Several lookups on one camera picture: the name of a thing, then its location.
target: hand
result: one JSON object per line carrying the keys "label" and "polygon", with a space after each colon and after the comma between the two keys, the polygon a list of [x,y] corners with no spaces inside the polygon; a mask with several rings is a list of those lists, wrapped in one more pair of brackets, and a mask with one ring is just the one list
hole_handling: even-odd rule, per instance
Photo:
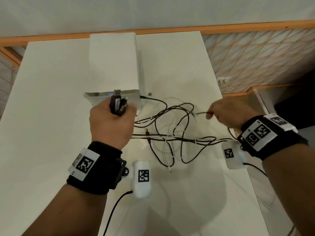
{"label": "hand", "polygon": [[119,117],[111,113],[110,100],[110,98],[105,99],[90,111],[92,141],[105,143],[121,150],[127,145],[134,132],[137,107],[128,104],[126,112]]}
{"label": "hand", "polygon": [[213,115],[228,128],[241,131],[244,123],[259,114],[245,103],[230,97],[219,99],[211,104],[206,118],[211,119]]}

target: white marker tag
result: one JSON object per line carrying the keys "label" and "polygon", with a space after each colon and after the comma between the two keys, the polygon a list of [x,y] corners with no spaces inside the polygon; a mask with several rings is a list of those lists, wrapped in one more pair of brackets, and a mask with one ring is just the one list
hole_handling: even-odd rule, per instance
{"label": "white marker tag", "polygon": [[94,151],[83,148],[68,170],[70,175],[83,181],[99,156]]}
{"label": "white marker tag", "polygon": [[277,114],[271,113],[264,116],[264,118],[270,120],[274,124],[281,127],[284,131],[294,131],[295,133],[298,133],[295,126],[293,126],[291,123],[288,123],[286,120],[278,116]]}
{"label": "white marker tag", "polygon": [[256,151],[260,151],[267,143],[272,141],[277,134],[271,131],[261,121],[256,120],[246,131],[242,137],[248,142]]}

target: person's left hand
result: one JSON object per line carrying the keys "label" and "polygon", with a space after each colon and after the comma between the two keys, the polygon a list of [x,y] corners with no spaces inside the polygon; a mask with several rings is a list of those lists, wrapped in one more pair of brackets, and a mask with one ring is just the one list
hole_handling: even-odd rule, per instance
{"label": "person's left hand", "polygon": [[110,100],[111,98],[105,99],[90,111],[92,141],[105,143],[121,150],[127,145],[134,132],[137,107],[128,104],[126,112],[119,117],[111,113]]}

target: forearm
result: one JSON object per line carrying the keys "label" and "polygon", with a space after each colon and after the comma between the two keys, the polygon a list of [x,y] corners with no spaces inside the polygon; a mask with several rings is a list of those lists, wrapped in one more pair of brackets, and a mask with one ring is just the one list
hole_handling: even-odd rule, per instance
{"label": "forearm", "polygon": [[65,184],[23,236],[97,235],[106,199]]}
{"label": "forearm", "polygon": [[296,144],[266,158],[263,167],[301,235],[315,235],[315,150]]}

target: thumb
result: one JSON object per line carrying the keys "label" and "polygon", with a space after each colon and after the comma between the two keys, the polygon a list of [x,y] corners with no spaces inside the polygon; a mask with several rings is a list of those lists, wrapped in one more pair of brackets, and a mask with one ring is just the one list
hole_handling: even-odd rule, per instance
{"label": "thumb", "polygon": [[130,103],[127,105],[125,113],[122,115],[126,121],[134,122],[137,114],[137,105]]}

